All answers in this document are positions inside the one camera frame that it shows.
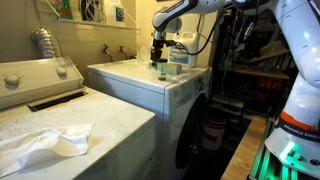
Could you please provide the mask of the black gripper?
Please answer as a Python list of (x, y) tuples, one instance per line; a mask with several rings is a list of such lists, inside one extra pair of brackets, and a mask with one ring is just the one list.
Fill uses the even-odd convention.
[(157, 62), (161, 58), (163, 47), (164, 47), (163, 40), (154, 39), (152, 41), (152, 47), (151, 47), (151, 60), (152, 61)]

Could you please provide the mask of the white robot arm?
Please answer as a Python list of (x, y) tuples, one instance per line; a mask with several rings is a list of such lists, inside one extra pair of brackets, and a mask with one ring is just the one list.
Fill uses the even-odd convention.
[(151, 59), (171, 44), (167, 33), (181, 29), (184, 14), (209, 14), (233, 6), (246, 15), (273, 14), (297, 69), (293, 86), (264, 145), (282, 165), (320, 178), (320, 10), (319, 0), (179, 0), (158, 9)]

